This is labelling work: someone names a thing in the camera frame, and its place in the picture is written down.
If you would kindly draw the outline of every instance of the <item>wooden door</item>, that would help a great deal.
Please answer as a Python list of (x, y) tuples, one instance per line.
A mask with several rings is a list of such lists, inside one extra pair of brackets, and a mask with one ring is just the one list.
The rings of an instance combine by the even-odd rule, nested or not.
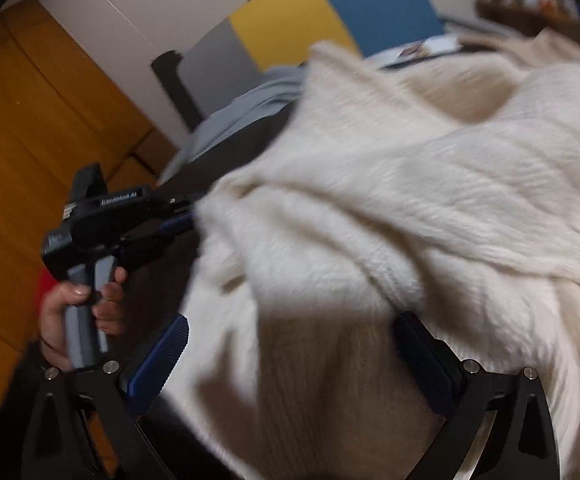
[(101, 162), (116, 187), (153, 182), (132, 150), (153, 126), (36, 0), (0, 14), (0, 401), (36, 330), (44, 233), (73, 173)]

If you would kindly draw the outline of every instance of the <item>fingernail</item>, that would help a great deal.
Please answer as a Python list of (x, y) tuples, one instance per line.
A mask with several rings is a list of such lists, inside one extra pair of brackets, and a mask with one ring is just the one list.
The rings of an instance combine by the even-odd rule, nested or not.
[(89, 286), (87, 285), (77, 285), (74, 287), (74, 294), (77, 296), (86, 296), (89, 294)]

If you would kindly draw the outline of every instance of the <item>human hand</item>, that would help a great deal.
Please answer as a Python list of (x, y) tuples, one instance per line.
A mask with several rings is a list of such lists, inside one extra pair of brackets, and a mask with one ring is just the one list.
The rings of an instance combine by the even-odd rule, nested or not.
[[(123, 289), (121, 284), (127, 279), (127, 272), (117, 267), (114, 281), (106, 283), (99, 290), (101, 301), (93, 308), (96, 317), (96, 327), (107, 335), (119, 335), (124, 332)], [(71, 304), (84, 303), (90, 296), (90, 288), (85, 285), (72, 285), (61, 282), (45, 294), (39, 316), (39, 332), (41, 333), (41, 352), (52, 366), (63, 371), (72, 369), (68, 358), (65, 340), (65, 307)]]

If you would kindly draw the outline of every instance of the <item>red object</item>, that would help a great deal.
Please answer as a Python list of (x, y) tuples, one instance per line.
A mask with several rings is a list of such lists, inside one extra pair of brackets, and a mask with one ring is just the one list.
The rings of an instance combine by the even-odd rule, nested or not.
[(36, 289), (36, 301), (34, 304), (36, 305), (36, 316), (38, 317), (41, 314), (41, 303), (43, 301), (43, 297), (46, 292), (52, 290), (54, 285), (58, 283), (57, 280), (54, 279), (54, 276), (50, 274), (50, 272), (43, 267), (41, 271), (41, 276), (39, 277), (39, 285)]

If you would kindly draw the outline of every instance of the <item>blue cloth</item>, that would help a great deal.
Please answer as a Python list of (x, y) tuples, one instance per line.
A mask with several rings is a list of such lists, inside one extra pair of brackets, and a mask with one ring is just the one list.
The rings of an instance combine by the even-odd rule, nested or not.
[(270, 67), (263, 74), (263, 82), (259, 86), (237, 97), (199, 124), (192, 134), (189, 150), (177, 153), (159, 181), (165, 182), (183, 164), (195, 160), (247, 125), (279, 113), (285, 105), (301, 97), (304, 79), (305, 68), (302, 66)]

